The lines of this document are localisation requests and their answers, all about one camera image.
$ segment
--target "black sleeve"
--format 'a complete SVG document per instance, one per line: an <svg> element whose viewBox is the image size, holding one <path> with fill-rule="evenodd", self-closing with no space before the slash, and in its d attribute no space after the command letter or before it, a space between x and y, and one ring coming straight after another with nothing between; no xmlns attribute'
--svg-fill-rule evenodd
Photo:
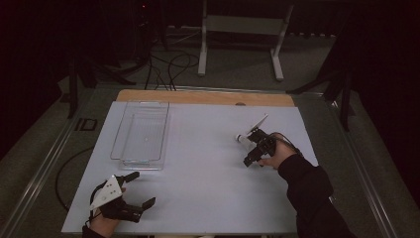
<svg viewBox="0 0 420 238"><path fill-rule="evenodd" d="M93 230L89 229L89 227L87 226L83 226L82 231L82 238L105 238L99 235L98 233L94 232Z"/></svg>
<svg viewBox="0 0 420 238"><path fill-rule="evenodd" d="M287 197L297 212L299 237L356 237L330 202L333 187L321 167L293 155L281 163L278 174L288 183Z"/></svg>

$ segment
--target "table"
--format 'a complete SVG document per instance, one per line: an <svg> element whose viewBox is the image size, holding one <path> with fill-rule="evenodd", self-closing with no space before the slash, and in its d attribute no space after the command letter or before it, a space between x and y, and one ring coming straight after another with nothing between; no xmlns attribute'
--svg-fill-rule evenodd
<svg viewBox="0 0 420 238"><path fill-rule="evenodd" d="M139 223L122 222L116 232L243 235L296 231L295 211L285 195L285 181L270 168L246 168L242 160L247 152L234 140L236 134L268 113L262 129L271 132L280 128L306 159L317 165L290 96L123 90L111 106L62 232L80 232L96 185L110 175L130 173L119 171L118 162L110 160L125 101L129 100L169 101L170 124L163 170L141 172L138 179L127 184L124 194L129 204L140 205L153 196L157 203ZM247 106L236 106L238 103Z"/></svg>

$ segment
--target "white tabletop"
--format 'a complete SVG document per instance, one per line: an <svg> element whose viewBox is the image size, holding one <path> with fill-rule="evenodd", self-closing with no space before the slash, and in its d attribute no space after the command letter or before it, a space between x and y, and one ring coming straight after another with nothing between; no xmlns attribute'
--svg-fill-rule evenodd
<svg viewBox="0 0 420 238"><path fill-rule="evenodd" d="M111 106L80 182L62 232L80 233L88 218L93 189L110 175L124 176L111 160L125 102ZM123 221L116 232L129 234L284 234L295 232L295 211L286 182L270 168L243 159L235 141L258 122L267 133L281 132L317 165L297 107L170 104L162 171L141 172L125 184L124 199L140 206L156 197L139 223Z"/></svg>

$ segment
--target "clear plastic container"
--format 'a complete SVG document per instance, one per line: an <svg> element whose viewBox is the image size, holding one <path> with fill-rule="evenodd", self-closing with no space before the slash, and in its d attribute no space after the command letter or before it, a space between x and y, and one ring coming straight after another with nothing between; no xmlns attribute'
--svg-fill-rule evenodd
<svg viewBox="0 0 420 238"><path fill-rule="evenodd" d="M162 170L168 102L128 102L111 153L122 170Z"/></svg>

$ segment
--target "white metal frame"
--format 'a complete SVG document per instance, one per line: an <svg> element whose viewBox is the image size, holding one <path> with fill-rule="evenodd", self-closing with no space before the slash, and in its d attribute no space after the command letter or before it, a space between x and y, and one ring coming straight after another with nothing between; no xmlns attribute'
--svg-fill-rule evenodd
<svg viewBox="0 0 420 238"><path fill-rule="evenodd" d="M282 19L207 15L207 0L203 0L202 39L198 75L204 76L206 74L208 31L265 34L278 36L277 45L274 49L271 49L270 53L275 79L283 81L284 76L278 54L283 44L292 11L293 5L289 5L286 15Z"/></svg>

